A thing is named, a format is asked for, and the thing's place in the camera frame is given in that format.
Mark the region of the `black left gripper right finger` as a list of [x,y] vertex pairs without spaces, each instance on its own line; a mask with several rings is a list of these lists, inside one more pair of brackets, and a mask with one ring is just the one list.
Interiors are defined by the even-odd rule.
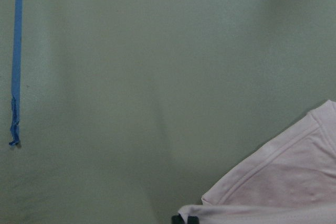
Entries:
[[188,216],[187,224],[199,224],[199,218],[197,216]]

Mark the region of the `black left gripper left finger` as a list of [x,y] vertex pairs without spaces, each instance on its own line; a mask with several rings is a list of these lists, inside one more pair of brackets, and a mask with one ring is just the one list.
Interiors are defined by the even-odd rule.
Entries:
[[171,217],[171,224],[185,224],[185,222],[180,215],[175,215]]

